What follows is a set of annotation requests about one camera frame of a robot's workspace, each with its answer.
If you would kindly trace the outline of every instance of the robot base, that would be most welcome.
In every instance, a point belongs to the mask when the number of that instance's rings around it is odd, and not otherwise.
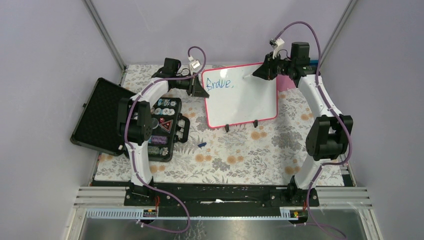
[[[281,215],[281,207],[303,208],[306,190],[294,189],[293,184],[286,186],[271,185],[231,185],[231,184],[188,184],[157,183],[150,186],[176,195],[184,202],[192,217],[276,217]],[[143,186],[126,190],[125,206],[155,206],[160,199],[161,217],[186,217],[182,206],[161,192]],[[317,191],[312,189],[309,199],[311,207],[320,205]]]

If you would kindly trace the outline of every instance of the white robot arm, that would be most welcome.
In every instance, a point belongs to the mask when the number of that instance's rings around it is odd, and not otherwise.
[[[149,168],[148,140],[152,135],[152,115],[150,103],[156,103],[170,89],[183,89],[189,96],[208,98],[209,94],[200,85],[198,73],[193,71],[200,66],[198,60],[188,55],[190,60],[189,74],[179,76],[181,62],[177,59],[165,58],[161,67],[150,79],[149,84],[130,99],[122,98],[118,106],[117,132],[123,137],[128,150],[133,173],[131,182],[137,186],[148,185],[152,181]]]
[[[270,42],[274,48],[281,49],[278,41]],[[305,191],[314,188],[321,166],[344,154],[348,147],[347,129],[350,135],[353,121],[350,116],[342,115],[328,95],[321,76],[317,76],[317,67],[310,65],[309,44],[293,42],[291,57],[281,59],[270,52],[263,64],[252,73],[253,76],[272,80],[278,74],[289,76],[295,86],[302,92],[314,116],[314,123],[306,137],[305,145],[308,156],[300,171],[291,178],[287,189],[292,195],[302,196]]]
[[[155,77],[150,80],[149,91],[144,95],[138,93],[131,97],[133,102],[147,102],[147,103],[156,103],[159,98],[166,94],[169,90],[169,85],[167,81],[160,81],[155,83],[155,81],[160,80],[161,78]],[[147,184],[152,180],[152,172],[149,168],[149,156],[148,156],[148,141],[143,141],[141,145],[138,145],[136,142],[126,142],[125,147],[128,150],[133,149],[133,153],[129,153],[129,161],[132,164],[132,168],[138,171],[139,177]],[[137,172],[133,172],[131,175],[131,182],[138,186],[143,186],[141,181],[137,177]]]

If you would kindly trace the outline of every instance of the floral tablecloth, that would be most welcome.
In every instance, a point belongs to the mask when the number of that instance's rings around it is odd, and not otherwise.
[[[130,65],[123,86],[140,92],[160,65]],[[222,66],[207,65],[206,69]],[[177,142],[170,162],[149,163],[155,182],[287,185],[306,156],[305,138],[314,116],[301,92],[278,94],[278,116],[272,120],[210,129],[203,98],[172,89],[164,97],[181,98],[183,115],[190,119],[186,143]],[[199,148],[198,144],[206,143]],[[131,164],[124,155],[101,154],[94,180],[128,181]],[[327,166],[318,179],[321,186],[343,186],[340,168]]]

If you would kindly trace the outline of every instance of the handwritten text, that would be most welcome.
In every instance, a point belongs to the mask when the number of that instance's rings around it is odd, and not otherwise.
[[[218,81],[211,81],[209,80],[209,77],[206,79],[206,88],[207,91],[212,89],[223,89],[223,88],[234,88],[234,86],[231,84],[231,80],[218,80]]]

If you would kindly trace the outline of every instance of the pink paper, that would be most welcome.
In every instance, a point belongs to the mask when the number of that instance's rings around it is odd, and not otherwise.
[[[289,76],[277,75],[277,90],[280,93],[289,89],[294,89],[295,87],[295,83]]]

